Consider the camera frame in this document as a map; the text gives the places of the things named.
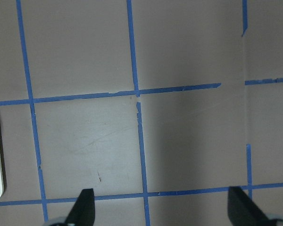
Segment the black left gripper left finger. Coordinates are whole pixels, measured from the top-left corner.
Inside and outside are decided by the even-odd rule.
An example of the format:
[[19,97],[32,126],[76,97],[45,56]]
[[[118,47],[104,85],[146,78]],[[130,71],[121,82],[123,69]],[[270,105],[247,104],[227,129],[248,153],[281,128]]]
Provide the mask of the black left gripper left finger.
[[66,217],[65,224],[94,224],[95,197],[94,190],[83,189]]

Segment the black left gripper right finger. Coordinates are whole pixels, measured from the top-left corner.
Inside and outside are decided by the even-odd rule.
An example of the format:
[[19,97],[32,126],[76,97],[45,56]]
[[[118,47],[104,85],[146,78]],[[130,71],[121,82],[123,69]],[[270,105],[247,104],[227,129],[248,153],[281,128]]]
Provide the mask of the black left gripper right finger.
[[273,221],[237,186],[228,189],[227,214],[233,226],[273,225]]

